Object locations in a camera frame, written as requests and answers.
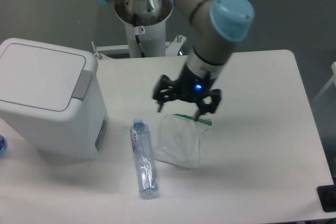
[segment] black object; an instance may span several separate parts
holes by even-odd
[[[161,111],[165,102],[181,100],[189,103],[196,103],[198,106],[198,111],[194,116],[195,121],[198,120],[200,115],[204,115],[206,113],[215,113],[219,103],[221,102],[220,89],[210,90],[205,88],[205,91],[198,92],[195,90],[192,92],[190,89],[185,88],[185,83],[183,83],[181,80],[183,79],[179,78],[176,81],[172,81],[166,75],[161,76],[160,80],[154,88],[153,93],[153,99],[157,100],[157,103],[159,104],[158,112]],[[208,78],[202,80],[202,84],[208,87],[211,87],[212,83],[213,81],[209,81]],[[204,98],[206,97],[211,98],[210,103],[204,102]]]
[[[317,193],[325,212],[336,212],[336,186],[319,186]]]

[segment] robotic arm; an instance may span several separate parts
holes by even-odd
[[[176,99],[196,103],[195,120],[205,113],[215,113],[221,90],[211,90],[237,43],[244,40],[254,20],[254,9],[247,0],[96,0],[100,4],[115,1],[115,10],[127,26],[152,27],[164,22],[172,4],[196,29],[199,38],[177,80],[163,75],[154,88],[153,99],[159,112],[165,102]],[[130,55],[164,56],[165,30],[158,38],[140,44],[139,35],[128,35]]]
[[[195,120],[215,113],[221,90],[211,90],[237,43],[242,41],[254,20],[247,0],[170,0],[199,33],[177,80],[163,75],[154,88],[159,111],[165,102],[176,99],[196,103]]]

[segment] table surface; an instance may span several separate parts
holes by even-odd
[[[82,161],[36,150],[6,123],[0,158],[0,223],[272,223],[336,217],[316,192],[332,184],[293,54],[233,54],[214,88],[223,91],[213,129],[201,135],[199,168],[155,162],[159,196],[144,200],[129,127],[143,117],[158,139],[160,121],[193,114],[170,102],[156,113],[152,90],[172,79],[185,57],[99,60],[98,80],[110,121],[99,156]]]

